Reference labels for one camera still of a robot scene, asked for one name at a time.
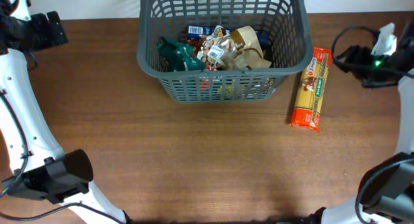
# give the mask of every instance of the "label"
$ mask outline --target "label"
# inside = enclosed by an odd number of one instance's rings
[[[310,113],[306,113],[305,121],[310,122],[312,119],[312,115]]]
[[[188,33],[202,34],[202,32],[203,32],[202,27],[193,27],[193,26],[188,27]]]
[[[211,57],[215,60],[218,60],[218,59],[221,58],[221,56],[223,56],[223,54],[224,54],[224,50],[220,49],[220,47],[214,45],[212,47],[212,49],[210,49],[210,51],[208,52],[207,56],[209,56],[209,57]]]
[[[240,32],[238,30],[231,32],[230,36],[233,38],[237,50],[240,50],[246,46],[246,42],[243,39],[243,37],[241,37]]]
[[[316,82],[316,91],[315,91],[316,98],[322,97],[322,89],[323,89],[323,78],[319,77],[318,81]]]
[[[309,64],[308,69],[307,69],[308,76],[314,76],[315,75],[316,62],[318,62],[317,59],[312,58],[312,61]]]

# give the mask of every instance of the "pasta package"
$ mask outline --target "pasta package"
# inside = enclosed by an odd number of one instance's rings
[[[330,50],[315,47],[313,58],[302,72],[292,115],[292,126],[319,130],[319,119],[332,54]]]

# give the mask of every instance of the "green bag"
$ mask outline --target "green bag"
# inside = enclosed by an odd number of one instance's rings
[[[203,71],[206,64],[193,54],[193,47],[185,43],[177,43],[172,39],[161,37],[158,51],[168,63],[168,72],[174,71]]]

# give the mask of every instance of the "blue package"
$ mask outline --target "blue package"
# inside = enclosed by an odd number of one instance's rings
[[[267,33],[260,33],[256,31],[257,38],[262,50],[265,50],[269,46],[269,35]]]
[[[209,36],[213,33],[213,28],[211,27],[199,27],[190,25],[187,28],[187,39],[200,39],[200,36]]]

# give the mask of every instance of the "cable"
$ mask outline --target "cable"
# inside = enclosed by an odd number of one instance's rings
[[[400,166],[403,163],[407,163],[407,162],[414,162],[414,159],[404,159],[398,162],[394,162],[393,164],[390,164],[384,168],[379,169],[378,171],[376,171],[373,176],[371,176],[371,178],[369,178],[367,180],[367,182],[363,185],[363,187],[361,188],[361,191],[358,193],[356,200],[355,200],[355,212],[356,212],[356,216],[358,217],[358,219],[360,220],[360,222],[362,224],[372,224],[369,222],[366,222],[361,215],[361,210],[360,210],[360,203],[361,203],[361,199],[362,199],[362,195],[364,194],[364,192],[367,190],[368,186],[372,183],[372,181],[374,179],[376,179],[379,175],[381,175],[382,173],[384,173],[385,171],[395,167],[395,166]]]
[[[32,59],[32,61],[33,61],[33,67],[31,67],[31,68],[27,68],[27,70],[28,71],[32,71],[32,70],[34,70],[35,68],[37,68],[38,67],[38,65],[39,65],[39,62],[38,62],[38,59],[36,59],[36,57],[31,53],[31,52],[25,52],[25,54],[27,54],[27,55],[29,55],[30,56],[30,58]]]
[[[334,43],[332,44],[332,58],[333,58],[333,61],[334,61],[334,63],[335,64],[338,64],[338,65],[342,65],[342,66],[346,66],[346,67],[350,67],[351,69],[350,70],[354,70],[354,69],[362,69],[362,70],[368,70],[368,71],[374,71],[374,70],[377,70],[377,71],[384,71],[384,72],[389,72],[389,73],[394,73],[394,74],[397,74],[397,75],[401,75],[401,76],[407,76],[407,77],[409,77],[409,78],[414,78],[414,74],[410,74],[410,73],[407,73],[407,72],[404,72],[404,71],[399,71],[399,70],[396,70],[396,69],[390,69],[390,68],[383,68],[383,67],[380,67],[380,68],[378,68],[378,69],[373,69],[373,67],[372,66],[370,66],[370,65],[354,65],[354,64],[350,64],[350,63],[344,63],[344,62],[340,62],[334,55],[335,55],[335,46],[336,46],[336,43],[338,42],[338,40],[346,33],[346,32],[348,32],[349,30],[365,30],[365,31],[368,31],[368,32],[370,32],[370,33],[372,33],[372,35],[376,35],[376,34],[378,34],[378,31],[376,31],[376,30],[373,30],[373,29],[371,29],[371,28],[369,28],[369,27],[364,27],[364,26],[350,26],[350,27],[347,27],[347,28],[345,28],[336,38],[335,38],[335,40],[334,40]]]
[[[17,130],[19,132],[19,135],[20,135],[20,138],[21,138],[21,142],[23,143],[23,152],[24,152],[23,155],[24,156],[23,156],[23,164],[21,165],[20,171],[19,171],[18,175],[16,176],[16,179],[14,180],[14,182],[10,186],[8,186],[7,188],[5,188],[1,192],[0,198],[2,198],[7,193],[7,191],[9,191],[10,188],[12,188],[16,184],[16,182],[18,180],[20,180],[21,176],[23,175],[23,172],[26,169],[26,166],[27,166],[27,163],[28,163],[28,156],[29,156],[29,154],[28,154],[28,146],[27,146],[27,141],[26,141],[25,133],[23,132],[23,128],[21,127],[21,124],[20,124],[19,120],[17,119],[17,116],[14,113],[14,111],[12,109],[12,106],[7,101],[5,95],[6,95],[6,92],[5,91],[0,91],[0,98],[3,101],[3,103],[5,104],[8,112],[12,116],[12,119],[14,121],[14,124],[16,125]]]
[[[102,216],[104,216],[106,218],[109,218],[109,219],[113,220],[114,222],[116,222],[118,224],[125,224],[125,223],[121,222],[120,220],[118,220],[118,219],[116,219],[116,218],[114,218],[114,217],[112,217],[112,216],[110,216],[110,215],[108,215],[108,214],[106,214],[104,212],[101,212],[99,210],[96,210],[94,208],[91,208],[91,207],[89,207],[87,205],[84,205],[82,203],[71,203],[71,204],[68,204],[68,205],[63,205],[62,207],[55,208],[54,210],[48,211],[48,212],[46,212],[44,214],[40,214],[40,215],[37,215],[37,216],[34,216],[34,217],[29,217],[29,218],[17,218],[17,217],[5,215],[5,214],[0,214],[0,217],[5,218],[5,219],[10,220],[10,221],[34,221],[34,220],[41,219],[41,218],[44,218],[46,216],[49,216],[51,214],[57,213],[57,212],[62,211],[64,209],[66,209],[66,208],[69,208],[69,207],[82,207],[82,208],[86,208],[87,210],[90,210],[90,211],[95,212],[95,213],[97,213],[99,215],[102,215]]]
[[[11,106],[11,105],[10,105],[10,103],[7,101],[7,99],[6,99],[5,95],[6,95],[6,92],[5,92],[5,91],[0,91],[0,98],[1,98],[1,100],[4,102],[4,104],[5,104],[5,106],[6,106],[7,110],[8,110],[8,112],[9,112],[9,113],[10,113],[10,115],[12,116],[12,119],[13,119],[13,121],[14,121],[15,125],[17,126],[17,130],[18,130],[18,132],[19,132],[19,134],[20,134],[21,141],[22,141],[22,143],[23,143],[23,148],[24,148],[24,156],[23,156],[23,164],[22,164],[22,166],[21,166],[21,169],[20,169],[19,174],[16,176],[15,181],[14,181],[14,182],[13,182],[10,186],[8,186],[7,188],[5,188],[5,189],[1,192],[1,194],[0,194],[0,198],[2,198],[2,197],[3,197],[6,193],[7,193],[7,191],[9,191],[9,190],[10,190],[10,189],[11,189],[11,188],[12,188],[12,187],[16,184],[16,182],[20,180],[21,176],[23,175],[23,172],[24,172],[24,171],[25,171],[25,169],[26,169],[26,166],[27,166],[27,163],[28,163],[28,157],[29,157],[29,154],[28,154],[28,146],[27,146],[27,141],[26,141],[25,133],[23,132],[23,128],[21,127],[21,124],[20,124],[19,120],[17,119],[17,116],[16,116],[16,114],[14,113],[14,111],[13,111],[13,109],[12,109],[12,106]],[[43,214],[40,214],[40,215],[37,215],[37,216],[34,216],[34,217],[30,217],[30,218],[18,218],[18,217],[13,217],[13,216],[9,216],[9,215],[7,215],[7,214],[4,214],[4,213],[2,213],[2,212],[0,212],[0,217],[1,217],[1,218],[5,218],[5,219],[7,219],[7,220],[11,220],[11,221],[34,221],[34,220],[37,220],[37,219],[40,219],[40,218],[44,218],[44,217],[46,217],[46,216],[49,216],[49,215],[51,215],[51,214],[54,214],[54,213],[56,213],[56,212],[59,212],[60,210],[64,210],[64,209],[66,209],[66,208],[69,208],[69,207],[75,207],[75,206],[76,206],[76,207],[86,208],[87,210],[90,210],[90,211],[95,212],[95,213],[97,213],[97,214],[99,214],[99,215],[102,215],[102,216],[104,216],[104,217],[106,217],[106,218],[109,218],[109,219],[111,219],[111,220],[115,221],[115,222],[116,222],[116,223],[118,223],[118,224],[124,224],[123,222],[121,222],[120,220],[118,220],[118,219],[116,219],[116,218],[114,218],[114,217],[110,216],[109,214],[106,214],[106,213],[104,213],[104,212],[101,212],[101,211],[99,211],[99,210],[96,210],[96,209],[94,209],[94,208],[92,208],[92,207],[88,207],[87,205],[84,205],[84,204],[82,204],[82,203],[71,203],[71,204],[68,204],[68,205],[64,205],[64,206],[62,206],[62,207],[55,208],[54,210],[51,210],[51,211],[48,211],[48,212],[46,212],[46,213],[43,213]]]

